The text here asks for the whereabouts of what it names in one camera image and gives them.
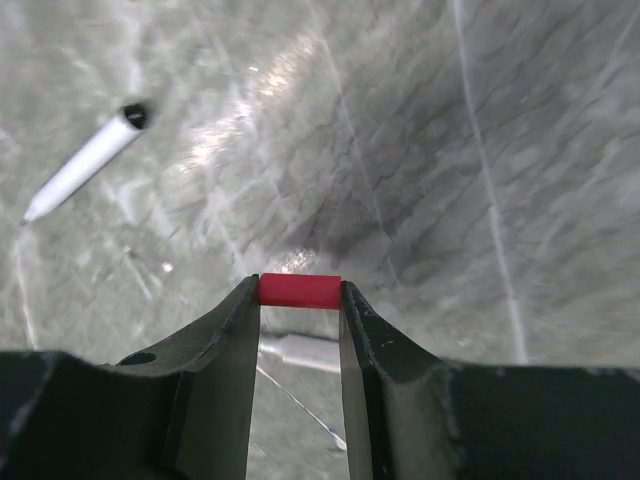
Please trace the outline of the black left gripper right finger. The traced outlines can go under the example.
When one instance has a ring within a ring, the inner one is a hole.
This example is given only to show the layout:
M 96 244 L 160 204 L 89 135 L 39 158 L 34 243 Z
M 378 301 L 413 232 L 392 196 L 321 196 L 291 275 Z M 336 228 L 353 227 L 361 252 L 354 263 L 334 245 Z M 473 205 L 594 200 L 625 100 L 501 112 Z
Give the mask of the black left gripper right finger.
M 639 373 L 488 365 L 426 351 L 341 285 L 354 479 L 635 479 Z

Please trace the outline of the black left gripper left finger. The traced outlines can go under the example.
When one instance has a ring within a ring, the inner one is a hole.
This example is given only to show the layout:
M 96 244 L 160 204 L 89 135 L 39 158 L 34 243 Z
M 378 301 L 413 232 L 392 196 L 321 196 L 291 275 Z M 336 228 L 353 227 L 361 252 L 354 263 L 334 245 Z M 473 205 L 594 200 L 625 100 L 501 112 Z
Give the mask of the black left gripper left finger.
M 1 355 L 5 479 L 242 479 L 258 279 L 119 363 L 62 351 Z

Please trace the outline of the red pen cap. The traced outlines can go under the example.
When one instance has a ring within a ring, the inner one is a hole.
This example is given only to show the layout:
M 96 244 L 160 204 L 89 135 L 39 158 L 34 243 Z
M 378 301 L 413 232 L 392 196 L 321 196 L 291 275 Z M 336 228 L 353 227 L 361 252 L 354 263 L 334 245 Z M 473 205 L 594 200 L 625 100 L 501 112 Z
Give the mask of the red pen cap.
M 339 276 L 265 273 L 258 300 L 264 306 L 339 310 L 341 282 Z

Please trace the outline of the white marker with red tip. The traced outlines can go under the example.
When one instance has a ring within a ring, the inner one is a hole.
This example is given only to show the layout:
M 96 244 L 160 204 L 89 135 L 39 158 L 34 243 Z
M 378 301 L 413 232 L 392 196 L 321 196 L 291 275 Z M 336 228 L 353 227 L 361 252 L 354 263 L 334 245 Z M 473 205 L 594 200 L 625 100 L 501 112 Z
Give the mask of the white marker with red tip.
M 259 351 L 289 365 L 334 374 L 341 371 L 339 345 L 332 340 L 298 334 L 262 335 Z

